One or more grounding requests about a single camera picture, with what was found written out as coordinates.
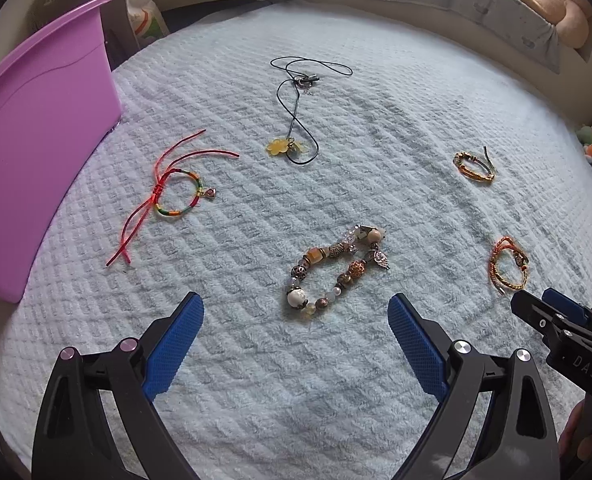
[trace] black cord necklace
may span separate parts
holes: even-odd
[[[276,65],[275,62],[279,61],[281,59],[291,59],[291,61],[287,62],[285,64],[285,66]],[[301,61],[311,61],[314,63],[318,63],[318,64],[320,64],[326,68],[329,68],[330,70],[333,70],[334,72],[336,72],[340,75],[344,75],[346,77],[351,76],[354,73],[354,71],[351,68],[349,68],[347,65],[343,65],[341,63],[332,63],[329,61],[319,61],[317,59],[309,59],[307,57],[300,57],[300,56],[276,57],[270,61],[270,64],[273,67],[278,68],[280,70],[285,70],[285,72],[289,76],[289,79],[286,79],[285,81],[280,83],[278,85],[278,88],[276,89],[276,98],[278,99],[278,102],[282,105],[283,108],[285,108],[287,113],[289,115],[291,115],[291,117],[292,117],[292,122],[290,123],[290,129],[287,131],[287,140],[289,142],[289,146],[291,147],[294,142],[294,138],[292,137],[292,131],[294,130],[294,123],[298,123],[298,126],[300,126],[305,131],[305,133],[307,133],[308,136],[310,136],[310,139],[312,140],[312,142],[316,146],[316,152],[314,153],[314,155],[311,158],[308,158],[308,160],[304,160],[304,161],[294,160],[292,158],[292,156],[290,155],[290,149],[288,149],[287,152],[285,153],[285,155],[290,160],[290,162],[292,162],[294,164],[298,164],[299,166],[304,166],[305,164],[309,164],[312,160],[314,160],[318,156],[318,152],[320,151],[320,147],[318,145],[318,141],[316,140],[316,138],[304,126],[304,124],[300,122],[300,120],[297,117],[298,102],[300,102],[300,90],[303,90],[304,92],[309,92],[310,88],[314,85],[314,83],[316,81],[319,81],[320,78],[316,74],[308,75],[303,72],[297,72],[293,69],[290,69],[290,65],[292,65],[293,63],[301,62]],[[340,67],[340,68],[346,69],[349,71],[349,73],[346,73],[343,70],[339,70],[338,68],[334,68],[334,67]],[[281,96],[280,96],[281,88],[285,83],[292,83],[294,91],[296,92],[296,103],[294,105],[293,112],[285,105],[285,103],[283,102],[283,100],[281,99]]]

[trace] quilted blanket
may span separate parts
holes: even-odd
[[[321,77],[299,105],[321,147],[305,167],[265,151],[289,120],[275,96],[284,74],[269,61],[289,55],[354,69],[303,67]],[[204,299],[204,325],[155,405],[203,479],[391,478],[436,408],[388,327],[397,292],[481,351],[529,349],[561,431],[582,393],[544,363],[537,334],[490,284],[487,259],[510,235],[530,257],[528,291],[553,286],[592,306],[592,169],[524,82],[422,30],[299,2],[191,26],[114,76],[121,124],[62,202],[21,303],[0,302],[0,431],[28,466],[60,349],[109,350],[188,290]],[[105,267],[123,221],[151,192],[156,158],[203,127],[193,149],[241,154],[186,164],[216,199],[180,218],[150,215],[132,264]],[[498,170],[491,186],[452,163],[483,145]],[[174,180],[166,205],[180,208],[192,191],[189,179]],[[291,267],[356,222],[386,230],[391,269],[372,269],[321,316],[295,315],[283,291]],[[511,258],[502,264],[514,276]],[[308,290],[327,290],[344,266],[317,267]],[[112,397],[103,399],[126,464],[141,471]]]

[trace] silver screw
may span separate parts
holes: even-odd
[[[527,350],[525,350],[524,348],[519,348],[516,351],[516,357],[518,357],[521,361],[525,361],[525,362],[529,361],[532,358],[530,353]]]
[[[136,341],[133,337],[129,337],[121,341],[121,350],[123,352],[132,352],[137,346],[138,341]]]
[[[76,353],[76,350],[74,350],[71,346],[68,346],[67,348],[63,348],[60,351],[60,358],[63,359],[64,361],[68,361],[74,357],[75,353]]]
[[[471,352],[471,346],[467,341],[457,341],[454,343],[454,349],[459,354],[468,354]]]

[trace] bead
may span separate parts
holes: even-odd
[[[308,260],[312,264],[317,264],[320,260],[323,259],[323,254],[321,254],[320,249],[318,247],[312,247],[307,253],[305,254]]]
[[[307,269],[302,265],[297,265],[292,269],[292,276],[302,281],[307,277]]]
[[[331,258],[337,258],[345,252],[345,246],[342,243],[335,243],[329,246],[329,256]]]
[[[301,288],[295,288],[287,295],[287,303],[294,308],[303,308],[307,306],[308,300],[305,291]]]
[[[367,241],[371,244],[377,244],[382,240],[382,233],[378,229],[372,229],[367,233]]]
[[[345,286],[351,285],[354,281],[354,279],[346,272],[338,276],[336,280],[338,281],[338,283]]]
[[[363,260],[356,260],[349,264],[347,272],[353,279],[358,279],[365,273],[365,262]]]

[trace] pearl bead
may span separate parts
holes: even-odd
[[[367,241],[371,244],[378,244],[382,240],[382,233],[378,229],[372,229],[367,233]]]
[[[307,295],[301,288],[295,288],[287,295],[287,303],[294,308],[303,308],[307,304]]]

